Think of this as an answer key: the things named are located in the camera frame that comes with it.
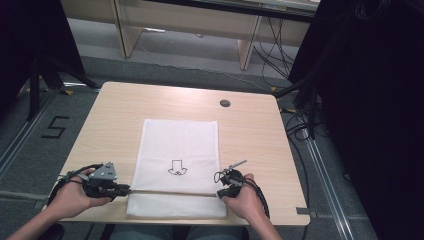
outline table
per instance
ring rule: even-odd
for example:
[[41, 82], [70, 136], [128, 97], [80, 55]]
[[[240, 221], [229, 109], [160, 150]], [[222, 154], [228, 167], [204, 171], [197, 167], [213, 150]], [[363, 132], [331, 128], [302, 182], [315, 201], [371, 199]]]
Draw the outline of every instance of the table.
[[144, 27], [238, 39], [241, 69], [246, 70], [255, 41], [298, 47], [318, 3], [308, 0], [61, 0], [68, 18], [116, 25], [121, 55], [130, 57]]
[[[221, 100], [230, 101], [222, 107]], [[113, 161], [118, 183], [131, 184], [144, 119], [218, 121], [221, 167], [252, 172], [275, 225], [307, 225], [306, 208], [281, 116], [271, 95], [107, 82], [103, 85], [61, 174]], [[126, 215], [127, 197], [65, 221], [245, 225], [230, 210], [225, 219], [147, 219]]]

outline tripod leg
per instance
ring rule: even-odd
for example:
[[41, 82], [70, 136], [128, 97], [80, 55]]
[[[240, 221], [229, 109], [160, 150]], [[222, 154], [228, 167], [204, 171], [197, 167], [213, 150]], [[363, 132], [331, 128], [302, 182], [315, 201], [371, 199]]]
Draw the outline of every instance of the tripod leg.
[[312, 95], [311, 98], [309, 99], [309, 115], [308, 115], [308, 122], [307, 124], [307, 128], [308, 128], [308, 132], [309, 132], [309, 137], [312, 140], [315, 140], [315, 113], [316, 113], [316, 108], [317, 108], [317, 90], [314, 87], [312, 90]]
[[29, 81], [31, 92], [29, 103], [29, 115], [27, 118], [28, 121], [35, 116], [40, 107], [40, 81], [38, 79], [37, 58], [34, 58], [31, 63]]
[[44, 56], [44, 59], [46, 60], [46, 62], [51, 63], [53, 66], [56, 66], [57, 68], [69, 73], [72, 77], [76, 78], [77, 80], [79, 80], [80, 82], [84, 83], [85, 85], [87, 85], [90, 88], [100, 88], [97, 83], [91, 81], [90, 79], [88, 79], [87, 77], [85, 77], [82, 74], [77, 73], [76, 71], [74, 71], [73, 69], [71, 69], [70, 67], [66, 66], [65, 64], [63, 64], [62, 62], [49, 57], [49, 56]]
[[287, 87], [284, 90], [281, 90], [281, 91], [279, 91], [277, 93], [274, 93], [273, 96], [275, 98], [280, 98], [282, 96], [285, 96], [285, 95], [293, 92], [294, 90], [301, 88], [304, 83], [305, 83], [305, 80], [304, 79], [303, 80], [300, 80], [300, 81], [292, 84], [290, 87]]

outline arrow symbol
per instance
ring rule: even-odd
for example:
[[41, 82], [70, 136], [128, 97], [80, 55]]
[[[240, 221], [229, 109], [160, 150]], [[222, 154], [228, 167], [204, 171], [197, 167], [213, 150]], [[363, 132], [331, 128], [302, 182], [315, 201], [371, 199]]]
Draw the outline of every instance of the arrow symbol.
[[187, 172], [187, 168], [183, 168], [183, 160], [172, 160], [172, 168], [168, 172], [172, 175], [181, 176]]

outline white cloth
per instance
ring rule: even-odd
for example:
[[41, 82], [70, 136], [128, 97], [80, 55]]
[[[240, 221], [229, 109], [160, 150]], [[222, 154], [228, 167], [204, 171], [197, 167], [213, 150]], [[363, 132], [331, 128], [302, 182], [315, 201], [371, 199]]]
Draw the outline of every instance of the white cloth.
[[142, 217], [225, 217], [218, 123], [144, 121], [127, 214]]

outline black curtain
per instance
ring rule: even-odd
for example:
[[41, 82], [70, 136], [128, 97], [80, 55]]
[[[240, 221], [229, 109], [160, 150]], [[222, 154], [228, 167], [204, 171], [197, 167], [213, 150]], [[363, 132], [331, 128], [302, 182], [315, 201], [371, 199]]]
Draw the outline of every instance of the black curtain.
[[31, 61], [41, 55], [85, 73], [59, 0], [1, 0], [0, 119], [28, 79]]
[[[355, 16], [347, 42], [317, 90], [379, 239], [422, 239], [424, 8], [419, 1], [392, 0], [374, 15], [382, 1], [364, 2], [368, 17]], [[345, 12], [342, 5], [323, 0], [317, 15], [334, 17]], [[308, 72], [333, 29], [311, 25], [291, 80]]]

